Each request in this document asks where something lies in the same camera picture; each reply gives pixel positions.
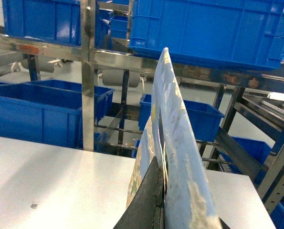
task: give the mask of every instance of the metal rack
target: metal rack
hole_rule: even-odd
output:
[[[130,0],[129,6],[117,5],[113,3],[100,2],[100,7],[127,12],[128,11],[128,33],[130,37],[130,25],[132,16],[133,0]],[[119,131],[119,148],[135,149],[135,147],[123,146],[122,134],[124,129],[124,120],[138,120],[139,108],[126,104],[126,92],[130,71],[140,72],[140,74],[154,73],[157,66],[157,60],[143,58],[135,54],[115,52],[110,50],[94,49],[95,33],[95,0],[81,0],[81,47],[62,46],[50,43],[21,40],[0,34],[0,49],[12,51],[9,58],[0,56],[2,63],[7,64],[16,61],[28,59],[31,79],[40,79],[40,72],[37,69],[37,56],[44,55],[48,57],[80,61],[82,63],[82,101],[83,101],[83,138],[84,149],[93,151],[94,148],[94,128],[105,128],[110,135],[114,130]],[[113,110],[110,116],[115,117],[109,126],[100,126],[94,124],[94,85],[97,70],[102,66],[108,66],[117,69],[124,69],[124,80],[122,90],[122,101],[120,104],[113,104]],[[271,73],[267,72],[236,72],[230,70],[208,70],[210,73],[207,78],[200,78],[192,74],[192,66],[180,63],[174,63],[175,75],[182,78],[191,79],[195,83],[211,84],[217,86],[218,92],[214,101],[214,107],[219,108],[226,85],[235,86],[226,117],[219,129],[216,142],[201,143],[200,153],[202,154],[206,145],[214,146],[211,158],[208,159],[209,169],[219,169],[217,160],[219,150],[226,152],[239,167],[243,174],[249,175],[252,180],[259,176],[264,176],[261,184],[256,185],[260,197],[263,199],[268,212],[272,212],[278,202],[284,195],[284,125],[278,124],[265,112],[255,110],[258,108],[248,99],[243,97],[246,88],[255,91],[270,91],[284,93],[284,64],[280,70]],[[249,121],[262,129],[273,140],[276,141],[273,147],[273,153],[270,158],[274,158],[271,166],[261,166],[255,161],[242,147],[240,147],[229,135],[228,131],[235,117],[239,112]]]

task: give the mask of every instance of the white table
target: white table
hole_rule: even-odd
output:
[[[0,229],[111,229],[134,160],[0,137]],[[231,229],[274,229],[247,176],[206,171]]]

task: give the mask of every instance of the orange sticker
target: orange sticker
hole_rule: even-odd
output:
[[[19,50],[20,52],[28,53],[28,54],[35,54],[37,55],[39,53],[39,49],[28,44],[19,44]]]

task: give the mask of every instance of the floor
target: floor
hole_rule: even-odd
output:
[[[2,4],[0,0],[0,25],[3,25],[3,14],[2,14]],[[12,78],[8,77],[8,80],[14,82],[23,82],[29,80],[29,75],[27,70],[22,70],[23,72],[19,76],[12,76]],[[65,81],[71,82],[81,82],[81,64],[79,62],[68,62],[65,63],[62,68],[56,69],[54,73],[42,73],[42,78],[55,78],[61,79]],[[146,82],[145,83],[145,93],[151,93],[152,83]],[[114,94],[113,101],[120,102],[121,98],[121,87],[115,87],[116,92]],[[180,87],[183,99],[185,100],[192,100],[197,102],[203,102],[212,104],[215,98],[215,91],[210,90],[201,90],[201,89],[190,89],[186,87]],[[128,104],[139,105],[139,100],[141,98],[143,91],[142,91],[142,83],[138,85],[137,88],[129,88],[128,89]],[[227,110],[228,103],[230,101],[231,94],[226,93],[221,103],[220,111],[225,113]],[[110,118],[107,117],[103,119],[101,122],[102,124],[108,124],[110,122]],[[125,129],[131,130],[138,130],[138,124],[135,121],[126,121]],[[274,141],[269,138],[266,134],[264,134],[261,130],[255,127],[252,123],[247,121],[244,117],[240,114],[236,114],[233,124],[230,129],[230,135],[232,136],[239,136],[239,137],[246,137],[256,140],[265,141],[268,145],[273,146]],[[136,138],[139,138],[140,135],[133,135],[125,133],[124,140],[125,142],[132,146],[135,142]],[[111,141],[116,143],[117,142],[117,133],[115,133]],[[208,156],[211,147],[207,147],[204,156]]]

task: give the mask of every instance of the stainless steel shelf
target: stainless steel shelf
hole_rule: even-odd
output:
[[[115,10],[115,11],[121,11],[121,12],[129,11],[129,6],[127,5],[115,4],[112,2],[104,2],[104,1],[99,1],[98,4],[99,4],[100,9]]]
[[[62,46],[57,44],[35,42],[30,40],[11,38],[0,34],[0,49],[22,52],[32,55],[44,55],[54,58],[81,61],[81,47]],[[109,50],[95,50],[94,64],[101,66],[129,69],[134,72],[154,73],[158,61],[155,59],[143,58],[138,55],[114,52]],[[176,76],[200,80],[194,73],[202,69],[210,72],[207,83],[221,83],[238,87],[251,88],[261,91],[284,93],[284,78],[260,75],[259,73],[235,72],[233,70],[210,70],[181,63],[173,64]]]

